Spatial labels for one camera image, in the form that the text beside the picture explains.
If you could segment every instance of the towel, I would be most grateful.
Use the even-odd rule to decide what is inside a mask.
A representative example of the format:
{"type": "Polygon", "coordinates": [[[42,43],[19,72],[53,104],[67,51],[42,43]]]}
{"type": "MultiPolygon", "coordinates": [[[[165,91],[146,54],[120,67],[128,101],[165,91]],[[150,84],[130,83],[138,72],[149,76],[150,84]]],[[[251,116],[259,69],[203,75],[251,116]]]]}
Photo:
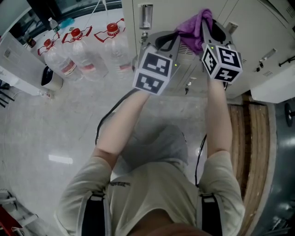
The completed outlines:
{"type": "Polygon", "coordinates": [[[181,41],[189,46],[195,54],[200,54],[203,52],[202,43],[204,42],[203,36],[201,34],[201,25],[202,20],[205,19],[212,30],[212,13],[209,9],[203,9],[199,13],[193,16],[191,19],[183,22],[177,27],[177,31],[181,37],[181,41]]]}

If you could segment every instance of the gray floor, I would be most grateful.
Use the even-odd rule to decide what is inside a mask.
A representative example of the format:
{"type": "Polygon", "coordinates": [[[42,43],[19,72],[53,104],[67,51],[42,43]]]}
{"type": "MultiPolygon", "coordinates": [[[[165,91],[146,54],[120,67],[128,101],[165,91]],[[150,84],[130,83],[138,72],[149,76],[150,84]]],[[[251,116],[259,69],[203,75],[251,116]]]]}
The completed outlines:
{"type": "MultiPolygon", "coordinates": [[[[26,208],[56,227],[53,212],[63,189],[93,151],[100,119],[131,84],[111,78],[65,82],[53,101],[16,94],[15,102],[0,113],[0,188],[11,190],[26,208]],[[49,155],[72,158],[72,164],[50,161],[49,155]]],[[[206,103],[204,98],[152,96],[137,125],[142,135],[166,124],[182,130],[188,141],[187,175],[192,182],[196,149],[205,134],[206,103]]]]}

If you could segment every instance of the t-shirt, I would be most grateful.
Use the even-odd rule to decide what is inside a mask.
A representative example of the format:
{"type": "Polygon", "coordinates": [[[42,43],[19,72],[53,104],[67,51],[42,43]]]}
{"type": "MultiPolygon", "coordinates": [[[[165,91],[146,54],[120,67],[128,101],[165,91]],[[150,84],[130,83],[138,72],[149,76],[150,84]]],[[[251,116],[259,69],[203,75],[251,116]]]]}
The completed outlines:
{"type": "Polygon", "coordinates": [[[225,235],[240,230],[245,208],[234,177],[230,154],[215,153],[205,162],[198,189],[171,163],[152,162],[110,182],[112,170],[102,158],[92,157],[76,174],[62,195],[56,220],[66,235],[75,235],[82,198],[89,191],[104,191],[110,203],[112,234],[126,236],[154,209],[163,209],[175,223],[196,226],[197,198],[202,193],[221,197],[225,235]]]}

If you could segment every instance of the vent slot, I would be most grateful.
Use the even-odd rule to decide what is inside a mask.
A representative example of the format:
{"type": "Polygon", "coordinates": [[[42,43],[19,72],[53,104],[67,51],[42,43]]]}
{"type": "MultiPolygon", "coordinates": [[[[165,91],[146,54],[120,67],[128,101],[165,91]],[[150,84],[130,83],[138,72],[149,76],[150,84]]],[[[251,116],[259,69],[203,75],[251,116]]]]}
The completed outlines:
{"type": "Polygon", "coordinates": [[[186,44],[182,43],[179,46],[178,53],[180,54],[187,54],[187,55],[194,55],[194,51],[191,50],[186,44]]]}
{"type": "Polygon", "coordinates": [[[271,71],[267,71],[267,72],[263,73],[263,75],[265,77],[269,77],[270,75],[272,75],[272,72],[271,71]]]}
{"type": "Polygon", "coordinates": [[[295,11],[291,6],[288,6],[288,8],[286,9],[287,13],[291,16],[291,18],[294,18],[295,16],[295,11]]]}

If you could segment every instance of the person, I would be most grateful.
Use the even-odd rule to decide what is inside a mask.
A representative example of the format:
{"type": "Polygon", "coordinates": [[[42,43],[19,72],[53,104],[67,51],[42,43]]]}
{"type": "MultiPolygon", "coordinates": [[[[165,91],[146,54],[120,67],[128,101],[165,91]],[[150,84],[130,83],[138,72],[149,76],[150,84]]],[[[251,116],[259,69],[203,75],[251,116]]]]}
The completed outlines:
{"type": "MultiPolygon", "coordinates": [[[[55,213],[59,227],[65,235],[76,235],[82,198],[88,192],[103,191],[110,205],[112,235],[208,236],[196,227],[197,196],[202,192],[220,196],[224,207],[224,236],[237,235],[245,208],[230,160],[232,128],[224,87],[220,81],[208,80],[208,159],[199,188],[185,177],[185,161],[179,156],[187,152],[179,151],[176,146],[183,146],[183,143],[173,143],[174,138],[172,149],[164,145],[137,152],[138,156],[132,157],[138,163],[133,170],[110,181],[112,170],[148,98],[146,92],[135,92],[107,122],[91,158],[62,194],[55,213]],[[156,150],[151,154],[150,162],[146,158],[149,149],[156,150]],[[157,151],[160,159],[155,158],[157,151]],[[138,161],[142,156],[145,163],[138,161]]],[[[176,140],[184,139],[181,133],[176,132],[175,135],[180,136],[175,137],[176,140]]]]}

